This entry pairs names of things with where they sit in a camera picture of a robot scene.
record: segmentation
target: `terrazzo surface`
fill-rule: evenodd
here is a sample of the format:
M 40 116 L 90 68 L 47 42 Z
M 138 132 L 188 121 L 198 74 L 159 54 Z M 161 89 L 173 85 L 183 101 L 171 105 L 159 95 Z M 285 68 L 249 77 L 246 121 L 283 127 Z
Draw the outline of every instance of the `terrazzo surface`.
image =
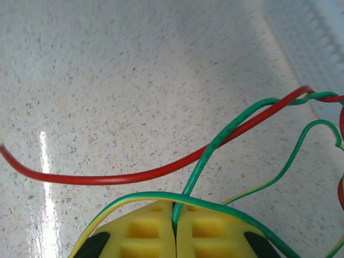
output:
M 118 175 L 192 153 L 245 108 L 299 87 L 261 1 L 10 1 L 0 8 L 1 130 L 24 165 L 51 174 Z M 287 107 L 216 150 L 192 196 L 221 202 L 274 177 L 311 107 Z M 342 152 L 309 132 L 288 173 L 233 207 L 301 257 L 344 232 Z M 195 164 L 136 184 L 43 183 L 1 164 L 1 257 L 67 257 L 92 218 L 138 191 L 181 192 Z M 128 204 L 108 221 L 145 203 Z M 344 257 L 340 250 L 336 257 Z

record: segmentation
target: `insulated wire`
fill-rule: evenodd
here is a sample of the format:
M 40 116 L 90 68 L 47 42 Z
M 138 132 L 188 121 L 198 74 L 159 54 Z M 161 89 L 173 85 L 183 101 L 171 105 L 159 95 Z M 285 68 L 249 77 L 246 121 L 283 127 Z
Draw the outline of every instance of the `insulated wire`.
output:
M 338 199 L 339 199 L 340 206 L 342 206 L 342 209 L 344 211 L 344 174 L 338 183 L 337 192 L 338 192 Z
M 234 202 L 236 200 L 239 200 L 239 199 L 241 199 L 241 198 L 243 198 L 245 196 L 248 196 L 248 195 L 251 195 L 251 194 L 253 194 L 255 192 L 261 191 L 261 190 L 271 186 L 272 184 L 276 183 L 278 180 L 280 180 L 282 178 L 282 176 L 284 176 L 284 174 L 290 168 L 291 164 L 293 163 L 297 153 L 299 152 L 299 150 L 301 148 L 301 145 L 302 145 L 303 141 L 305 140 L 305 138 L 307 136 L 307 133 L 309 132 L 309 130 L 312 127 L 314 127 L 316 125 L 326 125 L 326 126 L 328 126 L 332 130 L 332 132 L 333 132 L 333 134 L 335 136 L 335 139 L 336 139 L 335 146 L 337 148 L 340 148 L 342 151 L 344 151 L 341 148 L 342 147 L 342 139 L 340 137 L 340 133 L 338 132 L 337 128 L 332 123 L 330 123 L 329 121 L 326 121 L 326 120 L 316 120 L 316 121 L 313 121 L 313 122 L 309 123 L 303 129 L 303 131 L 302 131 L 302 133 L 301 133 L 301 135 L 300 135 L 300 137 L 299 137 L 299 139 L 298 139 L 298 141 L 297 141 L 297 143 L 295 145 L 294 150 L 292 151 L 290 157 L 288 158 L 288 160 L 287 160 L 286 164 L 284 165 L 284 167 L 282 168 L 281 172 L 279 172 L 278 175 L 275 178 L 273 178 L 271 181 L 269 181 L 269 182 L 267 182 L 265 184 L 262 184 L 262 185 L 254 188 L 252 190 L 248 190 L 248 191 L 246 191 L 244 193 L 241 193 L 241 194 L 239 194 L 237 196 L 234 196 L 234 197 L 224 201 L 223 204 L 224 205 L 228 205 L 228 204 L 230 204 L 230 203 L 232 203 L 232 202 Z
M 297 99 L 293 101 L 294 99 L 296 99 L 297 97 L 299 97 L 300 95 L 304 93 L 310 94 L 308 95 L 308 98 L 306 101 L 304 101 L 303 99 Z M 284 108 L 286 105 L 301 105 L 301 104 L 306 103 L 309 99 L 317 99 L 317 98 L 319 98 L 319 101 L 322 101 L 322 102 L 332 102 L 334 99 L 336 102 L 342 102 L 342 105 L 344 103 L 344 96 L 338 96 L 337 94 L 333 92 L 322 92 L 322 93 L 316 93 L 316 94 L 311 94 L 311 93 L 314 93 L 314 91 L 310 87 L 302 86 L 287 96 L 288 101 L 286 102 L 288 103 L 284 103 L 284 105 L 277 105 L 277 103 L 279 103 L 280 101 L 277 98 L 267 99 L 265 105 L 273 105 L 269 109 L 269 112 L 262 112 L 261 114 L 258 114 L 257 116 L 253 117 L 249 121 L 240 125 L 220 144 L 220 146 L 242 135 L 243 133 L 245 133 L 246 131 L 254 127 L 255 125 L 259 124 L 260 122 L 264 121 L 268 117 L 278 112 L 280 109 Z M 7 162 L 17 172 L 36 180 L 51 182 L 51 183 L 76 184 L 76 185 L 113 185 L 113 184 L 128 184 L 128 183 L 142 182 L 142 181 L 146 181 L 146 180 L 150 180 L 153 178 L 170 174 L 198 160 L 200 156 L 202 155 L 203 151 L 205 151 L 206 147 L 207 146 L 204 146 L 203 148 L 197 150 L 196 152 L 189 154 L 188 156 L 180 160 L 177 160 L 171 164 L 165 165 L 160 168 L 155 168 L 155 169 L 151 169 L 148 171 L 143 171 L 143 172 L 139 172 L 135 174 L 113 175 L 113 176 L 68 176 L 68 175 L 44 174 L 40 171 L 34 171 L 29 168 L 26 168 L 25 166 L 20 164 L 16 160 L 16 158 L 6 149 L 6 147 L 3 144 L 0 145 L 0 152 L 3 155 L 3 157 L 7 160 Z
M 275 109 L 277 110 L 277 108 L 275 108 L 276 106 L 278 106 L 278 108 L 280 108 L 280 106 L 286 106 L 288 104 L 304 104 L 306 103 L 309 99 L 311 98 L 324 98 L 326 96 L 337 96 L 337 94 L 333 93 L 333 92 L 322 92 L 322 93 L 313 93 L 313 94 L 309 94 L 306 95 L 305 97 L 301 98 L 301 99 L 296 99 L 297 97 L 299 97 L 300 95 L 304 94 L 306 92 L 310 91 L 309 87 L 305 87 L 303 88 L 303 90 L 299 91 L 298 94 L 294 94 L 294 92 L 292 92 L 291 94 L 285 96 L 284 98 L 282 98 L 279 102 L 275 103 L 273 106 L 267 108 L 266 110 L 264 110 L 263 112 L 261 112 L 260 114 L 258 114 L 256 117 L 261 116 L 261 117 L 266 117 L 268 118 L 268 116 L 264 116 L 264 113 L 268 113 L 268 114 L 274 114 Z M 294 94 L 292 97 L 296 100 L 294 100 L 293 102 L 291 101 L 291 95 Z M 243 113 L 241 113 L 240 115 L 238 115 L 232 122 L 230 122 L 211 142 L 210 144 L 207 146 L 207 148 L 205 149 L 204 153 L 202 154 L 201 158 L 199 159 L 199 161 L 197 162 L 193 172 L 191 173 L 191 176 L 182 192 L 183 195 L 190 195 L 193 188 L 196 185 L 196 182 L 203 170 L 203 168 L 205 167 L 206 163 L 208 162 L 211 154 L 215 151 L 216 148 L 219 147 L 219 145 L 223 142 L 223 140 L 228 137 L 228 135 L 230 135 L 235 128 L 237 128 L 243 121 L 245 121 L 249 116 L 251 116 L 254 112 L 256 112 L 257 110 L 259 110 L 261 107 L 269 105 L 270 104 L 271 99 L 264 99 L 262 101 L 258 101 L 255 104 L 253 104 L 252 106 L 250 106 L 249 108 L 247 108 Z M 176 232 L 177 230 L 177 223 L 178 223 L 178 219 L 180 216 L 180 213 L 182 211 L 182 204 L 176 204 L 173 212 L 172 212 L 172 227 L 174 229 L 174 232 Z
M 342 107 L 339 115 L 339 130 L 342 138 L 344 139 L 344 107 Z
M 197 198 L 180 195 L 171 192 L 138 192 L 132 193 L 114 200 L 107 207 L 105 207 L 86 227 L 79 239 L 77 240 L 73 250 L 70 253 L 70 258 L 73 258 L 81 246 L 85 243 L 86 239 L 92 234 L 92 232 L 98 227 L 98 225 L 114 210 L 125 205 L 127 203 L 132 203 L 140 200 L 167 200 L 170 202 L 177 202 L 191 206 L 202 207 L 205 209 L 210 209 L 222 213 L 232 215 L 236 218 L 243 220 L 244 222 L 258 228 L 266 236 L 266 238 L 279 249 L 286 257 L 299 258 L 300 256 L 292 250 L 285 242 L 283 242 L 273 231 L 268 229 L 262 223 L 254 219 L 253 217 L 236 210 L 234 208 L 211 203 L 205 200 L 200 200 Z
M 325 258 L 332 258 L 344 245 L 344 235 L 339 239 L 338 243 L 333 247 L 333 249 L 325 256 Z

